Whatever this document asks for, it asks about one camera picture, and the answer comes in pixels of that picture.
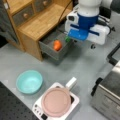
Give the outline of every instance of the teal bowl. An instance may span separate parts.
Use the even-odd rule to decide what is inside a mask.
[[[42,83],[42,75],[35,70],[29,70],[18,76],[16,86],[22,93],[34,94],[40,89]]]

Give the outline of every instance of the wooden cabinet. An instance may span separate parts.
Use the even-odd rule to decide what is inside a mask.
[[[18,42],[11,44],[42,60],[40,40],[56,25],[70,0],[3,0]],[[72,2],[61,21],[72,10]]]

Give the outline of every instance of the open drawer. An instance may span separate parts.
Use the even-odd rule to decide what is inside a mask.
[[[72,40],[70,40],[69,42],[66,42],[65,37],[66,37],[66,35],[61,32],[50,33],[48,36],[46,36],[39,42],[41,51],[43,53],[48,54],[55,60],[62,59],[64,57],[64,55],[69,51],[70,46],[73,43]],[[62,48],[59,51],[55,51],[53,49],[54,40],[60,40],[62,42]]]

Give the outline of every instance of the tabletop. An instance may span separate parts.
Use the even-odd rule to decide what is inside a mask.
[[[91,91],[98,77],[105,78],[113,66],[106,60],[107,55],[120,42],[120,35],[112,33],[103,46],[75,42],[61,61],[44,55],[40,62],[31,55],[21,52],[10,44],[0,49],[0,81],[32,110],[36,100],[55,82],[65,85],[72,77],[77,84],[71,90],[80,98],[80,104],[70,115],[69,120],[107,120],[91,106]],[[20,93],[16,88],[17,77],[26,70],[37,70],[43,76],[41,89],[33,95]]]

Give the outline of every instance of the cabinet panel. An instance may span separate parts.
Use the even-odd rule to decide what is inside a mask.
[[[40,12],[52,3],[52,0],[35,0],[34,5],[36,12]]]
[[[13,20],[15,25],[18,26],[23,22],[25,22],[26,20],[28,20],[29,18],[31,18],[33,15],[34,15],[34,11],[32,5],[29,5],[28,7],[22,9],[20,12],[15,14],[13,16]]]
[[[12,27],[2,0],[0,0],[0,35],[8,40],[18,43],[18,38]]]

